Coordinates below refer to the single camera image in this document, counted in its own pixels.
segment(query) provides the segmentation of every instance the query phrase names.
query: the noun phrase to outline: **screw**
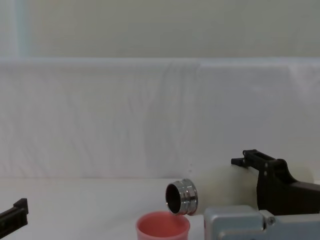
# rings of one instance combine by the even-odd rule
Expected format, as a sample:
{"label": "screw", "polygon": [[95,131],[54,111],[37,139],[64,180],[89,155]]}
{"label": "screw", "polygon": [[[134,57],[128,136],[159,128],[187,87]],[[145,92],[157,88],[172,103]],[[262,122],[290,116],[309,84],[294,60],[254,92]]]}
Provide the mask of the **screw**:
{"label": "screw", "polygon": [[273,216],[271,216],[271,217],[269,217],[269,218],[267,219],[266,222],[267,222],[269,225],[273,225],[273,224],[275,224],[276,219],[275,219]]}

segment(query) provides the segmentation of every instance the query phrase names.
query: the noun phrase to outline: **black clamp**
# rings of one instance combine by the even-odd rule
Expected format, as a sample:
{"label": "black clamp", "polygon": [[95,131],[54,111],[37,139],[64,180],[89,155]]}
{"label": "black clamp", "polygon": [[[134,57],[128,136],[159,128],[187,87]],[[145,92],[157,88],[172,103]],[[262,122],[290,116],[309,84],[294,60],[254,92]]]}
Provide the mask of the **black clamp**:
{"label": "black clamp", "polygon": [[28,224],[28,201],[22,198],[13,207],[0,214],[0,239]]}
{"label": "black clamp", "polygon": [[320,185],[296,180],[283,159],[255,149],[244,150],[243,155],[233,158],[231,164],[259,171],[256,186],[259,210],[276,216],[320,213]]}

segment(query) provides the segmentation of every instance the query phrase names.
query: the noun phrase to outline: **cup rim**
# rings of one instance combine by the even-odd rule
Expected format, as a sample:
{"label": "cup rim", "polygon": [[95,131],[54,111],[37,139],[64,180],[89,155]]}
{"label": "cup rim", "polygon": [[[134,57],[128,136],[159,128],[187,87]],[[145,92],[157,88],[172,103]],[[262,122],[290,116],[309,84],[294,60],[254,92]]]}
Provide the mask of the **cup rim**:
{"label": "cup rim", "polygon": [[189,230],[190,230],[190,222],[189,220],[185,217],[185,216],[182,216],[182,215],[179,215],[180,218],[183,219],[183,221],[187,224],[187,228],[185,231],[183,231],[182,233],[178,234],[178,235],[174,235],[174,236],[165,236],[165,237],[161,237],[161,236],[151,236],[151,235],[148,235],[144,232],[142,232],[140,229],[139,229],[139,224],[145,220],[146,218],[152,216],[152,215],[158,215],[158,214],[166,214],[166,215],[172,215],[172,213],[168,212],[168,211],[153,211],[153,212],[149,212],[143,216],[141,216],[137,221],[136,221],[136,224],[135,224],[135,229],[137,231],[137,233],[145,238],[148,238],[150,240],[176,240],[176,239],[179,239],[181,237],[185,237],[185,236],[188,236],[188,233],[189,233]]}

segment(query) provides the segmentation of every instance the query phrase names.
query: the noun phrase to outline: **white table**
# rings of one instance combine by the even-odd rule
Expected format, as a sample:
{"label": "white table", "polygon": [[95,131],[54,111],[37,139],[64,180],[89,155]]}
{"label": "white table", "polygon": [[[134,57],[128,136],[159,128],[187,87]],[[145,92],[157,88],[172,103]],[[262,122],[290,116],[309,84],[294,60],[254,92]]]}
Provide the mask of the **white table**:
{"label": "white table", "polygon": [[[27,198],[28,225],[6,240],[135,240],[143,214],[166,210],[170,179],[1,179],[0,210]],[[190,240],[204,239],[202,216]]]}

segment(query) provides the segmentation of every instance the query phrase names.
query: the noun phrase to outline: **metal device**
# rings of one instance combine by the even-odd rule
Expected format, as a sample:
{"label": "metal device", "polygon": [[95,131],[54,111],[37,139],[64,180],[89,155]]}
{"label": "metal device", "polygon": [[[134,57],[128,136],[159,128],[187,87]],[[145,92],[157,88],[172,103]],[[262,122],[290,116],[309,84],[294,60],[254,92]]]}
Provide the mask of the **metal device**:
{"label": "metal device", "polygon": [[209,207],[205,240],[317,240],[320,214],[279,215],[249,206]]}
{"label": "metal device", "polygon": [[13,207],[0,213],[0,239],[28,224],[28,201],[22,198]]}

